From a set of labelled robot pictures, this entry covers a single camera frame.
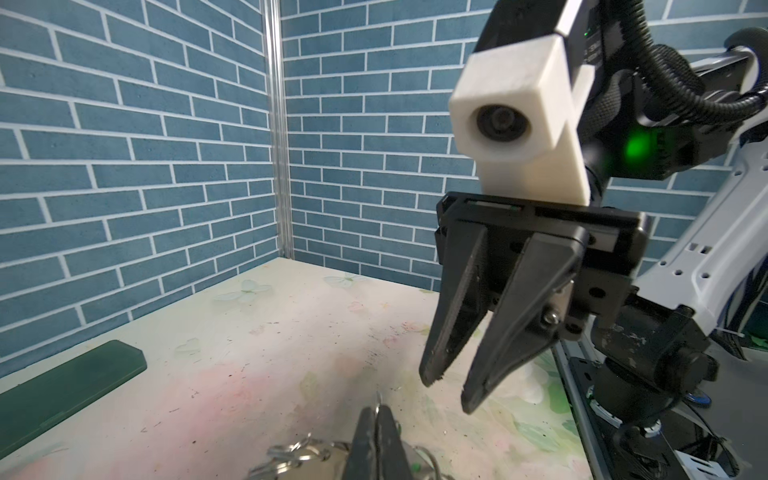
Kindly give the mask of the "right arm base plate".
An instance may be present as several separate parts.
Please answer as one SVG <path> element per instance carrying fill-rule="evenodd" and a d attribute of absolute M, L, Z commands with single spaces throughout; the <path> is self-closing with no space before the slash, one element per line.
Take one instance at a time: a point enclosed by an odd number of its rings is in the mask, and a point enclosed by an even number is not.
<path fill-rule="evenodd" d="M 681 398 L 583 358 L 571 357 L 563 373 L 596 479 L 735 479 L 743 472 L 724 437 L 676 410 Z"/>

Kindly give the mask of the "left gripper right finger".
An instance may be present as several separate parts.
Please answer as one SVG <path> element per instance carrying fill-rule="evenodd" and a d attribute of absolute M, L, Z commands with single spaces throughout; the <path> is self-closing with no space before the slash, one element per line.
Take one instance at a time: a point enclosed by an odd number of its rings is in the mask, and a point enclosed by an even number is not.
<path fill-rule="evenodd" d="M 412 480 L 413 472 L 389 406 L 381 404 L 376 414 L 376 478 Z"/>

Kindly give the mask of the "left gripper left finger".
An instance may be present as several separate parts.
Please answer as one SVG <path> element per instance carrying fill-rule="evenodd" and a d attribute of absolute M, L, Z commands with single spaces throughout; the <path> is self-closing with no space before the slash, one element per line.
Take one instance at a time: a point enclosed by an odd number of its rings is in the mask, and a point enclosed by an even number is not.
<path fill-rule="evenodd" d="M 358 419 L 341 477 L 342 480 L 375 480 L 378 478 L 376 433 L 376 410 L 372 407 L 366 407 L 361 411 Z"/>

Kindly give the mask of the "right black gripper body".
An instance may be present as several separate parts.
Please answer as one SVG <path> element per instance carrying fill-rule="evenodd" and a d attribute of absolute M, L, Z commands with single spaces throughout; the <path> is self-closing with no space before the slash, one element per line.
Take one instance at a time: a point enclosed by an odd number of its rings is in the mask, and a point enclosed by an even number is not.
<path fill-rule="evenodd" d="M 438 203 L 437 214 L 441 266 L 440 228 L 459 221 L 489 228 L 487 313 L 492 315 L 530 237 L 544 233 L 582 242 L 584 256 L 575 278 L 550 299 L 551 306 L 565 309 L 558 336 L 578 335 L 578 323 L 588 314 L 610 317 L 618 312 L 648 242 L 646 215 L 612 208 L 450 192 Z"/>

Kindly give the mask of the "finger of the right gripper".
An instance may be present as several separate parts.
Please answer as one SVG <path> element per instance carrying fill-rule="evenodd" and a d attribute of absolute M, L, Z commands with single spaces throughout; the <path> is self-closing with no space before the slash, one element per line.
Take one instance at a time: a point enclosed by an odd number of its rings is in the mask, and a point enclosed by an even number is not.
<path fill-rule="evenodd" d="M 574 238 L 536 233 L 526 242 L 463 386 L 465 413 L 474 413 L 511 373 L 553 345 L 565 309 L 550 299 L 575 278 L 583 256 L 584 245 Z"/>
<path fill-rule="evenodd" d="M 440 228 L 438 236 L 441 289 L 419 366 L 427 387 L 443 377 L 490 309 L 489 228 L 459 221 Z"/>

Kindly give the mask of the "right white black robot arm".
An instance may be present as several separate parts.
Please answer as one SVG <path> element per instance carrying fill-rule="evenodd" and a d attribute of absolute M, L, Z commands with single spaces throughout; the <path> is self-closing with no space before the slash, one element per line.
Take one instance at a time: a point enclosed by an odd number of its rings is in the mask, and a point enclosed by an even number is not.
<path fill-rule="evenodd" d="M 471 1 L 461 12 L 456 1 L 409 4 L 411 10 L 438 16 L 434 29 L 437 42 L 468 43 L 463 62 L 468 61 L 492 6 L 491 1 Z M 689 51 L 692 61 L 704 58 L 706 49 L 739 28 L 767 25 L 765 1 L 748 1 L 742 13 L 736 12 L 740 6 L 738 1 L 675 1 L 667 19 L 662 18 L 666 9 L 664 1 L 647 1 L 645 6 L 653 24 L 653 38 Z M 725 179 L 725 173 L 718 169 L 724 161 L 725 156 L 719 154 L 707 161 L 713 166 L 711 171 L 698 167 L 666 180 L 614 179 L 606 183 L 605 206 L 644 211 L 656 228 L 644 254 L 643 269 L 671 249 L 672 243 L 682 237 L 684 230 L 703 211 L 705 202 L 714 197 L 714 191 Z"/>

